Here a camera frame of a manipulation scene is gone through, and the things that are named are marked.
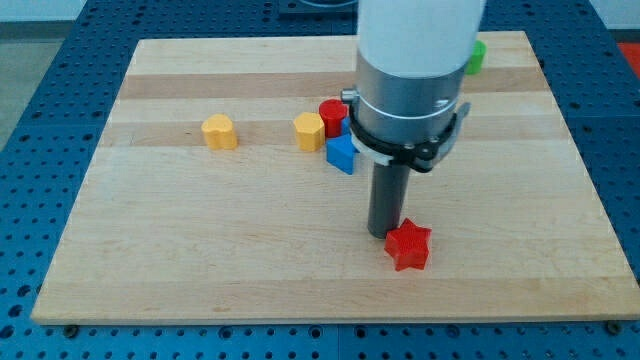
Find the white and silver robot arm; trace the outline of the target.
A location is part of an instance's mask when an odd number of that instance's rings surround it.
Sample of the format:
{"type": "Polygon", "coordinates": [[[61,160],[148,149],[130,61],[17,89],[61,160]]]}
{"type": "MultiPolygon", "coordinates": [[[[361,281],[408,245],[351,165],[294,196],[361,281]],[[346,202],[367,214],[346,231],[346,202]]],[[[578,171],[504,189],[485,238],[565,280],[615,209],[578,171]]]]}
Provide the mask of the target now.
{"type": "Polygon", "coordinates": [[[484,9],[484,0],[360,0],[352,122],[398,145],[440,134],[484,9]]]}

